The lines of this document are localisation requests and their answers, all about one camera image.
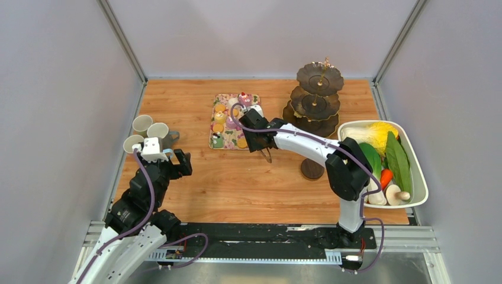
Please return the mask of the three-tier dark cake stand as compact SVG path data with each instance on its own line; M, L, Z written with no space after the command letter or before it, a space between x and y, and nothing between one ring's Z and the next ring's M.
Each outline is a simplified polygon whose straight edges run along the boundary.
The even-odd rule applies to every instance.
M298 86L282 112L282 118L293 126L320 137L330 137L339 124L341 102L338 92L344 78L329 58L311 62L297 72Z

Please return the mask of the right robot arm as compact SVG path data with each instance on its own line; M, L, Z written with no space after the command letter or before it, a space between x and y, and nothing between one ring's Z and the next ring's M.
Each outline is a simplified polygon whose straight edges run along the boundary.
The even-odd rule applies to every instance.
M346 138L331 140L305 132L286 121L268 121L260 109L248 108L234 122L244 131L251 152L280 149L297 153L323 166L330 189L340 198L339 243L353 247L362 238L363 202L367 186L376 181L372 167L359 144Z

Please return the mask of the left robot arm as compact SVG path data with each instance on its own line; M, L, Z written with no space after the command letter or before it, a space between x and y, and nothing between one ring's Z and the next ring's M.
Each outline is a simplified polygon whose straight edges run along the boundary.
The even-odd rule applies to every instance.
M191 155L167 149L148 162L134 151L138 170L105 217L96 245L71 283L124 283L163 243L176 244L180 220L160 206L172 180L192 175Z

